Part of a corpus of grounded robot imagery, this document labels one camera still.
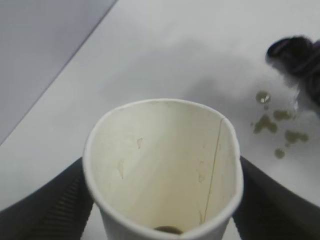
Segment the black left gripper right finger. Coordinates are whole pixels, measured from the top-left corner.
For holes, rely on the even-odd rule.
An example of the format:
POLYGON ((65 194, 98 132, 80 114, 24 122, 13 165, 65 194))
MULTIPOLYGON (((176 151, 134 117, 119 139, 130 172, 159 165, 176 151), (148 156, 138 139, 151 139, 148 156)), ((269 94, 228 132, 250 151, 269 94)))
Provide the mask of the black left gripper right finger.
POLYGON ((318 240, 320 208, 288 190, 246 158, 243 196, 233 220, 243 240, 318 240))

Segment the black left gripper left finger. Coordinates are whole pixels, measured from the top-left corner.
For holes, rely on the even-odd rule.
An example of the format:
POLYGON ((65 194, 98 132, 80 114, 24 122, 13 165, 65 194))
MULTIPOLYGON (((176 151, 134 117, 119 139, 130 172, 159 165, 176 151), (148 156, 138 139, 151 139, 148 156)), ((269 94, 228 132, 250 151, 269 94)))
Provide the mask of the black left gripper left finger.
POLYGON ((93 208, 82 159, 0 212, 2 240, 79 240, 93 208))

